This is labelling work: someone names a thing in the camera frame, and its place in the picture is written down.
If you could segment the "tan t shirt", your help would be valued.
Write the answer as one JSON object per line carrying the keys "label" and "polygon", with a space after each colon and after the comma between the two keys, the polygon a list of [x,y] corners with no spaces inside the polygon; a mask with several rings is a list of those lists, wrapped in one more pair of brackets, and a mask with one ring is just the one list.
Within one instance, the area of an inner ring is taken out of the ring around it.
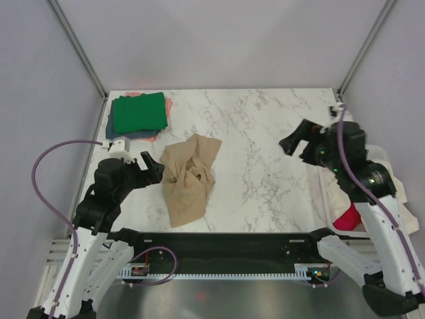
{"label": "tan t shirt", "polygon": [[163,194],[172,228],[205,216],[207,200],[215,185],[211,171],[222,141],[193,134],[187,141],[165,147],[160,157]]}

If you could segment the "red t shirt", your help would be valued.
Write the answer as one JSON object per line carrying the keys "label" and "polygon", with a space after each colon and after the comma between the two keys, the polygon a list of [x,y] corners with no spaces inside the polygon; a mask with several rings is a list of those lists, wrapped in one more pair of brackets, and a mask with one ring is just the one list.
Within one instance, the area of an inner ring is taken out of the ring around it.
{"label": "red t shirt", "polygon": [[361,216],[357,211],[354,203],[351,203],[350,207],[342,216],[338,217],[334,222],[333,226],[340,231],[353,231],[361,224]]}

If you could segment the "cream t shirt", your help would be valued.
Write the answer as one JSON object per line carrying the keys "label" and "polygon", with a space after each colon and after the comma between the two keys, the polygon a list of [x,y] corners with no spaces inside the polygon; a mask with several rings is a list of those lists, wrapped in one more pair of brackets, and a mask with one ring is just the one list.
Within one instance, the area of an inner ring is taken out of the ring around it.
{"label": "cream t shirt", "polygon": [[[400,212],[400,217],[404,222],[408,234],[418,231],[420,228],[418,219],[413,216],[413,214],[404,205],[408,202],[404,186],[402,182],[394,176],[391,164],[388,161],[382,159],[372,159],[372,161],[385,166],[390,173],[391,179],[396,187],[396,198],[398,200],[398,210]],[[328,169],[322,169],[322,172],[325,183],[325,190],[327,192],[329,201],[330,220],[333,224],[333,222],[338,217],[342,216],[342,214],[348,210],[352,202],[350,201],[349,196],[343,192],[340,186],[337,184],[335,175]],[[363,220],[361,219],[361,224],[354,231],[356,231],[362,224]]]}

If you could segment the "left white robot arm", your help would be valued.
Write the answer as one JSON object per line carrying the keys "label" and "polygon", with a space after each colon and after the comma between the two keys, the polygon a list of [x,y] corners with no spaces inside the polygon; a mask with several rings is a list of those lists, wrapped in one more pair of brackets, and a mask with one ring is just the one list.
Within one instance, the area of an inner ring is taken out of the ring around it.
{"label": "left white robot arm", "polygon": [[161,182],[164,166],[148,152],[146,169],[127,151],[110,152],[94,172],[94,182],[68,224],[71,240],[59,276],[41,306],[28,318],[95,318],[106,291],[130,261],[145,256],[145,244],[132,229],[112,231],[121,204],[135,189]]}

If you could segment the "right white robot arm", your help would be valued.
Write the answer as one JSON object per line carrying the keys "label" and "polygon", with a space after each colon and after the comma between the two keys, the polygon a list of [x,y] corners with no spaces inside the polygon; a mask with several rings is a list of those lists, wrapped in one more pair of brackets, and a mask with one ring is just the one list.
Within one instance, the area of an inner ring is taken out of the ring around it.
{"label": "right white robot arm", "polygon": [[378,316],[417,310],[424,303],[424,267],[401,218],[389,171],[367,157],[365,132],[355,122],[323,127],[302,120],[279,145],[290,156],[301,141],[307,143],[300,154],[302,161],[334,173],[354,204],[379,262],[366,259],[329,229],[314,231],[317,239],[304,245],[305,256],[314,262],[324,258],[353,279]]}

